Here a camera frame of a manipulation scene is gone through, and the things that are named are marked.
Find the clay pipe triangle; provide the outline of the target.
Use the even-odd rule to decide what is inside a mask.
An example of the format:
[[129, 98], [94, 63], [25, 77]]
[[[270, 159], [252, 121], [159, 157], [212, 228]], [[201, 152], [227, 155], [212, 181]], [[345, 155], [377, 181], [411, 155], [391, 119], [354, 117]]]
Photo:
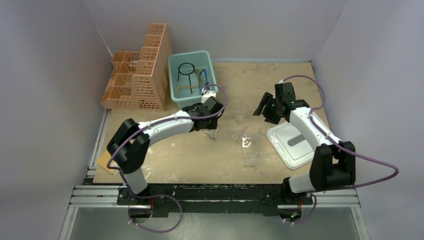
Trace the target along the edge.
[[216, 140], [218, 133], [219, 133], [219, 129], [211, 129], [211, 130], [205, 130], [204, 131], [211, 139]]

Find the blue safety glasses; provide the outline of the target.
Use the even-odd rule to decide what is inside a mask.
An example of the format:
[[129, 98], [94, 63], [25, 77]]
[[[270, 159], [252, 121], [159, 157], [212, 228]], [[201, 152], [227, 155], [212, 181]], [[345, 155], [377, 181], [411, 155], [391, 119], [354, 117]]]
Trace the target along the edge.
[[208, 76], [207, 76], [207, 70], [206, 69], [196, 69], [196, 74], [198, 78], [199, 83], [199, 91], [202, 92], [203, 89], [209, 84], [208, 82]]

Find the clear well plate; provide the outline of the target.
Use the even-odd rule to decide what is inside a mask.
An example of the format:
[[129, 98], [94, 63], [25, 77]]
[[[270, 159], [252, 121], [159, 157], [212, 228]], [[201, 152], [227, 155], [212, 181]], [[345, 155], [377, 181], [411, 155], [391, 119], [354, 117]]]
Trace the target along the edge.
[[241, 146], [246, 164], [259, 164], [263, 161], [258, 135], [243, 134], [241, 136]]

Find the amber rubber tubing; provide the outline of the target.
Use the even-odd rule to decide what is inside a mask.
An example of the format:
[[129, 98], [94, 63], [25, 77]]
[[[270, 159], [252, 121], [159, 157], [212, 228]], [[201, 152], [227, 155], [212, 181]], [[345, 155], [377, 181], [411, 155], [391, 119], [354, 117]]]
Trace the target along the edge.
[[[176, 90], [174, 91], [174, 96], [176, 98], [187, 98], [191, 96], [196, 96], [200, 94], [199, 90], [199, 80], [197, 76], [196, 69], [199, 69], [198, 67], [195, 68], [195, 72], [191, 74], [191, 85], [192, 85], [192, 93], [190, 89], [188, 88], [189, 80], [186, 76], [181, 75], [179, 82], [176, 84]], [[191, 69], [183, 68], [184, 72], [190, 72]]]

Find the black ring stand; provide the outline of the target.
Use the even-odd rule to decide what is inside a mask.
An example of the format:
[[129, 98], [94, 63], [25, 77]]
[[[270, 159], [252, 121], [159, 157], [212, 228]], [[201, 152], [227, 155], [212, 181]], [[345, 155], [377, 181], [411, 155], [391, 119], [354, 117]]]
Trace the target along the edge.
[[[191, 71], [183, 71], [182, 67], [183, 66], [190, 66], [191, 67]], [[191, 63], [191, 62], [183, 62], [178, 66], [178, 75], [177, 75], [177, 82], [180, 81], [181, 76], [186, 76], [188, 78], [188, 88], [190, 89], [190, 92], [193, 93], [192, 90], [192, 84], [191, 84], [191, 74], [193, 74], [195, 72], [195, 66]]]

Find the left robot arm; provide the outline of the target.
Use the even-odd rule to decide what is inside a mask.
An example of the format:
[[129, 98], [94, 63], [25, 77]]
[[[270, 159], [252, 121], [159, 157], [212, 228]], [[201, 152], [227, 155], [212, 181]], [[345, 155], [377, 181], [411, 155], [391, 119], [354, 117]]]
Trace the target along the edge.
[[210, 96], [203, 103], [183, 107], [167, 117], [145, 122], [129, 118], [120, 125], [106, 149], [131, 189], [129, 197], [132, 201], [142, 205], [149, 199], [148, 183], [142, 170], [149, 147], [175, 135], [215, 130], [224, 106], [216, 97]]

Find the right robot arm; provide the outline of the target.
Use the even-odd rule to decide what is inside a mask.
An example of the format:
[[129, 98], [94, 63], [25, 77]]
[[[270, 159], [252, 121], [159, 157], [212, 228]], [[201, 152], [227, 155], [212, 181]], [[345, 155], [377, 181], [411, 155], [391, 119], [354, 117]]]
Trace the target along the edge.
[[274, 89], [274, 94], [263, 94], [253, 115], [263, 115], [265, 122], [275, 125], [285, 119], [304, 136], [314, 152], [308, 173], [283, 180], [282, 200], [292, 204], [307, 192], [353, 185], [356, 181], [356, 149], [353, 143], [333, 137], [309, 104], [296, 98], [290, 82], [275, 84]]

